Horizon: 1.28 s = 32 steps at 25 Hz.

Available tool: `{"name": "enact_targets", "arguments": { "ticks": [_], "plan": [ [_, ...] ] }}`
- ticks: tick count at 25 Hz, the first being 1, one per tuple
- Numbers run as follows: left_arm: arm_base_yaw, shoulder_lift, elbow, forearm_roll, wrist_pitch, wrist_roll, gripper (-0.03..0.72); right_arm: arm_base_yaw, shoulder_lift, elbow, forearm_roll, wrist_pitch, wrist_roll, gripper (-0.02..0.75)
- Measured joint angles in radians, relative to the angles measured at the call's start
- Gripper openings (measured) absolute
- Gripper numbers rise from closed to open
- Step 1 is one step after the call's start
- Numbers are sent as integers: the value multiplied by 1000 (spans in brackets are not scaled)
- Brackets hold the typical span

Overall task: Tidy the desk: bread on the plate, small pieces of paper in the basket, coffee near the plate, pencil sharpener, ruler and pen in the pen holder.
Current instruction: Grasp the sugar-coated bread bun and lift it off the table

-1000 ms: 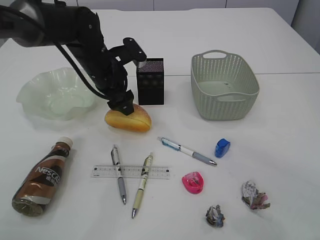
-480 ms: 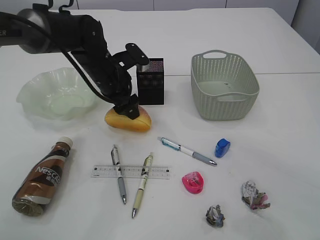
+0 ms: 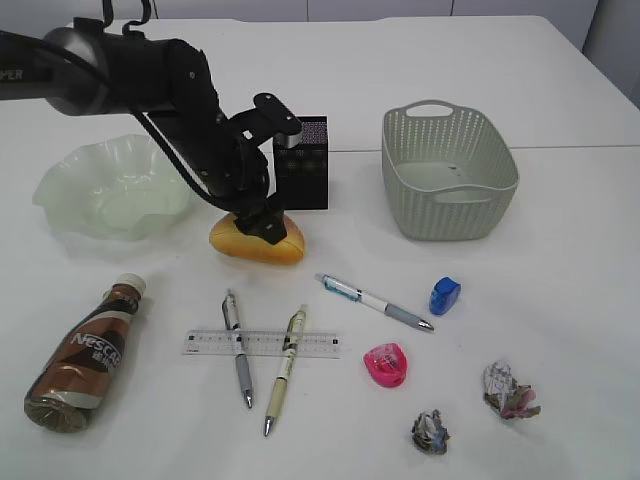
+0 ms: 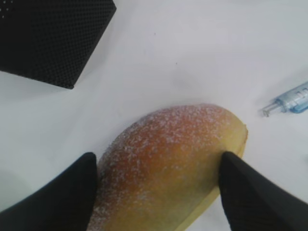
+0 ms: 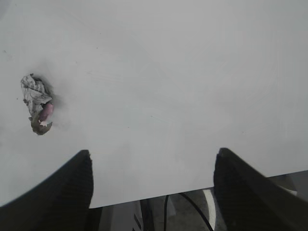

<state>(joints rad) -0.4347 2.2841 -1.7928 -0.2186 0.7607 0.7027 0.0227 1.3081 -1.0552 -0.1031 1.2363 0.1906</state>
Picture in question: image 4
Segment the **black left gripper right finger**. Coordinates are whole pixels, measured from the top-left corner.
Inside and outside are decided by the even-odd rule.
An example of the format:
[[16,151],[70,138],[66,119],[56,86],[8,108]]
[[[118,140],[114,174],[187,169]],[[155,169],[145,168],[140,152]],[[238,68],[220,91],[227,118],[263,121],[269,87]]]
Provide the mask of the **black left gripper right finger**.
[[306,231],[308,205],[232,152],[220,163],[220,195],[232,231]]

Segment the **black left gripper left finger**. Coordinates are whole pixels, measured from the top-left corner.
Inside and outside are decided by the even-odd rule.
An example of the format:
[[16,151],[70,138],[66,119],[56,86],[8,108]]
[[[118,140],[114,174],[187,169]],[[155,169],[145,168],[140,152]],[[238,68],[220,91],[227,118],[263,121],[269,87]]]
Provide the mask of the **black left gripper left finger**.
[[96,190],[96,155],[85,153],[40,190],[2,211],[0,229],[85,231]]

